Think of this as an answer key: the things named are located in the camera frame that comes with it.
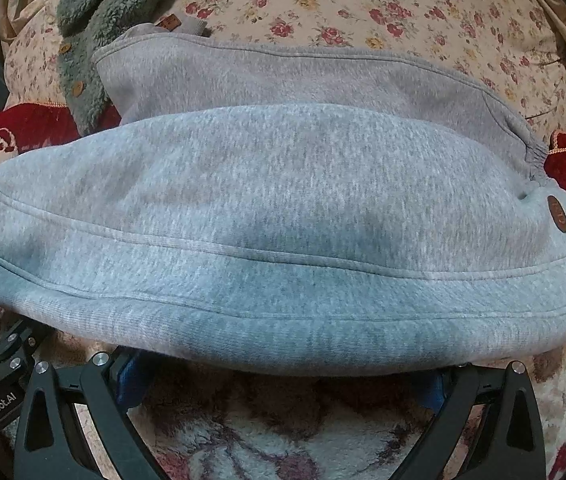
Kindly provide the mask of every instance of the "oval leather patch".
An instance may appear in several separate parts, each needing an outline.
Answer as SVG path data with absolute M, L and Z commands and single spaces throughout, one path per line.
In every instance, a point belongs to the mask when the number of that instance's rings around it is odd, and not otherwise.
M 566 233 L 566 212 L 563 211 L 563 207 L 561 207 L 561 203 L 557 200 L 556 196 L 548 196 L 548 207 L 550 208 L 554 225 L 556 225 L 562 233 Z

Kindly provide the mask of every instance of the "floral bedsheet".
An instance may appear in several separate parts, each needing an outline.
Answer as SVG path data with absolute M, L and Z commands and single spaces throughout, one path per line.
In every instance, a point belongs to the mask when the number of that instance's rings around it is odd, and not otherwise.
M 58 0 L 48 0 L 6 57 L 8 105 L 63 104 L 54 66 Z M 215 38 L 408 52 L 483 81 L 545 140 L 566 130 L 566 47 L 536 0 L 163 0 L 208 21 Z M 43 355 L 82 362 L 102 346 L 58 334 Z M 566 345 L 522 360 L 534 380 L 548 478 L 566 469 Z M 505 365 L 503 360 L 496 365 Z M 478 412 L 445 472 L 452 478 Z M 130 416 L 174 480 L 388 478 L 425 428 L 403 376 L 278 378 L 172 361 Z M 116 478 L 93 428 L 107 478 Z

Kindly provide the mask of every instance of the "green fleece garment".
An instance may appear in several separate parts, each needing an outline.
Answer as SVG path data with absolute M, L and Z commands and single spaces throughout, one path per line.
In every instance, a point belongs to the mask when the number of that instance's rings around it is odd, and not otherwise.
M 58 73 L 67 105 L 82 136 L 94 132 L 108 95 L 92 54 L 128 28 L 149 21 L 160 0 L 60 0 L 58 28 L 70 49 L 58 56 Z M 82 91 L 75 85 L 82 83 Z

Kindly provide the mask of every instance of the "flower pattern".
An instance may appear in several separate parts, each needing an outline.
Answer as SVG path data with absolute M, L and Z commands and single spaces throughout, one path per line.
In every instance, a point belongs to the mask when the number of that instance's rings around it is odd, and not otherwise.
M 48 0 L 6 54 L 8 106 L 64 103 L 57 5 Z M 540 138 L 566 130 L 566 47 L 536 0 L 169 0 L 160 8 L 207 20 L 218 40 L 419 56 L 482 81 Z M 95 348 L 58 338 L 67 362 Z M 566 468 L 566 345 L 521 360 L 539 399 L 548 471 L 557 474 Z M 388 478 L 429 417 L 410 398 L 401 376 L 303 382 L 172 364 L 132 419 L 173 480 L 248 478 L 252 467 L 279 480 Z M 471 427 L 464 434 L 450 462 L 457 468 Z M 343 454 L 351 442 L 365 442 L 359 463 Z M 336 463 L 343 469 L 333 473 Z M 453 476 L 450 466 L 444 477 Z

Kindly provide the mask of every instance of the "bolt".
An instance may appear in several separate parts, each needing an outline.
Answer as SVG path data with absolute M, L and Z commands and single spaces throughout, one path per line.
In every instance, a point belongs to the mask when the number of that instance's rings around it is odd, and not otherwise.
M 49 368 L 49 363 L 47 361 L 41 361 L 40 363 L 38 363 L 35 367 L 34 367 L 34 371 L 37 374 L 44 374 L 45 372 L 47 372 L 47 369 Z
M 106 352 L 98 352 L 93 358 L 92 362 L 96 366 L 103 366 L 106 362 L 109 361 L 109 355 Z
M 524 374 L 525 365 L 521 361 L 512 361 L 512 370 L 516 374 Z

